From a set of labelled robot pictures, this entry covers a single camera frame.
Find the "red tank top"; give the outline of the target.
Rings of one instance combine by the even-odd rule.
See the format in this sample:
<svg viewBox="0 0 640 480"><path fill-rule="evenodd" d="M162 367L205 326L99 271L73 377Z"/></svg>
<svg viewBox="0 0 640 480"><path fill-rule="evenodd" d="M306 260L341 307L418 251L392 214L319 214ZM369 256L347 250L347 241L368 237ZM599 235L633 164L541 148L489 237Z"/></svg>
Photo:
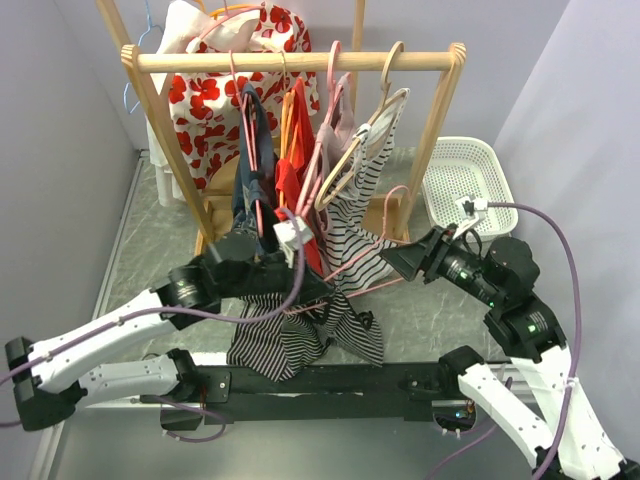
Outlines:
<svg viewBox="0 0 640 480"><path fill-rule="evenodd" d="M315 138L307 108L305 83L301 78L296 80L291 91L292 105L287 120L287 145L276 164L275 191L278 197L276 215L281 221L287 219L282 208L296 210L300 198L304 173L311 160Z"/></svg>

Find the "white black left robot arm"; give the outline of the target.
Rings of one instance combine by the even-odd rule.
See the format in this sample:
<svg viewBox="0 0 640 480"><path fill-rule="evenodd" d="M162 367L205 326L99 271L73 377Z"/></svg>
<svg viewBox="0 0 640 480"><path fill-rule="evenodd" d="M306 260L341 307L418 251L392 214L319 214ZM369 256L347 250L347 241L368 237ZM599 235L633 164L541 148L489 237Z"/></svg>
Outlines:
<svg viewBox="0 0 640 480"><path fill-rule="evenodd" d="M186 402L204 381L191 354L174 348L148 360L115 363L113 357L139 342L175 333L205 319L222 319L229 298L277 294L271 319L290 306L329 298L334 292L302 258L282 251L255 255L252 242L232 233L172 269L128 303L53 338L9 341L5 355L26 432L44 430L77 409L134 395Z"/></svg>

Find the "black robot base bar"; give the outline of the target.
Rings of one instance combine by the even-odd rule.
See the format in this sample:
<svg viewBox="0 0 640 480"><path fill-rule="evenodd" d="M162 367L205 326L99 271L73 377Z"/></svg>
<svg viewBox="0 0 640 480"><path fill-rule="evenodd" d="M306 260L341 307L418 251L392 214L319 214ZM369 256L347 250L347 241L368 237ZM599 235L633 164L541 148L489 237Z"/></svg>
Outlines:
<svg viewBox="0 0 640 480"><path fill-rule="evenodd" d="M401 418L430 421L468 408L436 362L319 365L274 382L244 367L202 365L196 385L164 397L238 421Z"/></svg>

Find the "navy blue tank top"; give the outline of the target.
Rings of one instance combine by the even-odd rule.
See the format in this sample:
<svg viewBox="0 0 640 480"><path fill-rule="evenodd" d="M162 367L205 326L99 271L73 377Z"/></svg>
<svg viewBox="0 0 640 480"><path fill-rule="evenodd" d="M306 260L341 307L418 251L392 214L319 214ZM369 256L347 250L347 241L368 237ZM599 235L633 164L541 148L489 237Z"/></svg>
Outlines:
<svg viewBox="0 0 640 480"><path fill-rule="evenodd" d="M275 192L275 167L277 158L275 155L271 131L267 118L267 112L262 106L255 88L247 83L243 86L242 93L249 100L246 107L249 126L250 111L255 114L255 129L253 138L256 148L255 159L257 172L251 173L248 163L247 147L244 137L244 127L240 121L239 157L234 179L232 194L232 229L249 232L256 240L256 251L259 255L274 253L279 249L278 240L273 226L279 222L274 208L278 206L278 198ZM263 236L259 237L256 230L255 204L258 200L261 205L263 219Z"/></svg>

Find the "dark striped tank top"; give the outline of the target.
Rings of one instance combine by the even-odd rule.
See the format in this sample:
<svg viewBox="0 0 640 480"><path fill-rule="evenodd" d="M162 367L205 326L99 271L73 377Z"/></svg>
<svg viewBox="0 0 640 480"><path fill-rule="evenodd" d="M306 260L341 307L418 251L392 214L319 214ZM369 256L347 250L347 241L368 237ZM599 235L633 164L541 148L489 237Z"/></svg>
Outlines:
<svg viewBox="0 0 640 480"><path fill-rule="evenodd" d="M269 320L237 325L226 361L280 382L322 358L330 346L374 366L383 363L378 322L370 311L358 313L340 291L328 303L301 313L282 312Z"/></svg>

